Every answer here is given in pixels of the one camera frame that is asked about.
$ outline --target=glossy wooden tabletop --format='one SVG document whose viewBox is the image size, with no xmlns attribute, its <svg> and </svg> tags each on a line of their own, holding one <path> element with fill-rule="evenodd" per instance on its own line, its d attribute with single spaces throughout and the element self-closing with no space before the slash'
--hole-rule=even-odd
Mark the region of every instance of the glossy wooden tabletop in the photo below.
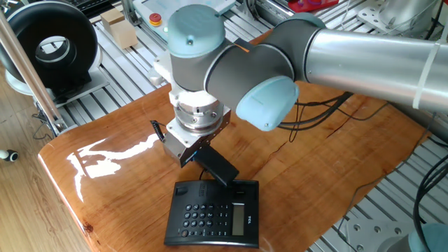
<svg viewBox="0 0 448 252">
<path fill-rule="evenodd" d="M 301 102 L 341 93 L 299 85 Z M 245 250 L 163 244 L 174 183 L 201 172 L 194 162 L 181 169 L 165 155 L 150 124 L 174 118 L 169 91 L 167 85 L 64 133 L 39 154 L 93 251 Z M 383 103 L 355 95 L 341 109 L 362 118 Z M 325 109 L 307 108 L 303 118 Z M 287 119 L 294 117 L 293 109 Z M 341 218 L 355 188 L 391 171 L 423 131 L 387 106 L 365 122 L 336 112 L 290 143 L 287 131 L 261 132 L 232 115 L 212 146 L 240 170 L 238 179 L 260 182 L 260 249 L 304 251 Z"/>
</svg>

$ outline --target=light blue joint cap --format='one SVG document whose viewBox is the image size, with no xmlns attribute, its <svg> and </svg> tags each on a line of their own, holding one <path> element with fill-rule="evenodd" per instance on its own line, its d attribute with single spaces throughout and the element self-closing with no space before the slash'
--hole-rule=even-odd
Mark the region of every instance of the light blue joint cap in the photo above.
<svg viewBox="0 0 448 252">
<path fill-rule="evenodd" d="M 448 226 L 440 223 L 426 224 L 422 227 L 426 243 L 431 252 L 448 251 Z M 426 252 L 419 235 L 413 231 L 408 237 L 412 252 Z"/>
<path fill-rule="evenodd" d="M 275 129 L 288 115 L 299 97 L 299 87 L 291 78 L 277 76 L 249 90 L 239 101 L 237 116 L 262 131 Z"/>
<path fill-rule="evenodd" d="M 296 14 L 292 15 L 290 18 L 280 21 L 280 23 L 278 23 L 275 27 L 278 27 L 279 25 L 283 24 L 284 22 L 291 21 L 291 20 L 305 20 L 305 21 L 312 23 L 313 25 L 316 25 L 319 28 L 322 28 L 322 29 L 326 28 L 325 23 L 321 19 L 319 19 L 318 17 L 316 17 L 315 15 L 313 15 L 311 13 L 296 13 Z"/>
<path fill-rule="evenodd" d="M 168 50 L 176 57 L 203 56 L 217 49 L 224 40 L 224 22 L 212 7 L 185 6 L 168 21 Z"/>
</svg>

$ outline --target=white pipe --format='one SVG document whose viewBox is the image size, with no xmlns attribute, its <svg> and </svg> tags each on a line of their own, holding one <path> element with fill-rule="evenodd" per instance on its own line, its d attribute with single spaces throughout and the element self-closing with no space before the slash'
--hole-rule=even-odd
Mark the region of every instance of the white pipe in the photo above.
<svg viewBox="0 0 448 252">
<path fill-rule="evenodd" d="M 48 116 L 50 123 L 53 124 L 56 120 L 62 120 L 61 114 L 47 93 L 42 80 L 37 75 L 3 13 L 0 14 L 0 42 L 42 106 L 43 112 Z"/>
</svg>

